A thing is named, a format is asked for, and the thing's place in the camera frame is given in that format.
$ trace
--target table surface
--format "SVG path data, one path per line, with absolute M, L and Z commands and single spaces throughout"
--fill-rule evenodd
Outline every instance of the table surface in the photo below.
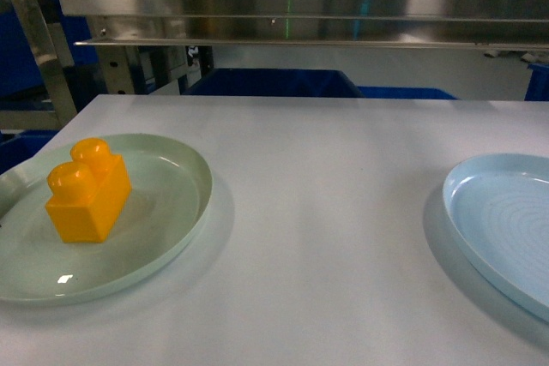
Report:
M 118 133 L 202 154 L 205 226 L 125 291 L 0 304 L 0 364 L 549 364 L 549 325 L 468 264 L 440 193 L 471 156 L 549 156 L 548 104 L 100 96 L 43 150 Z

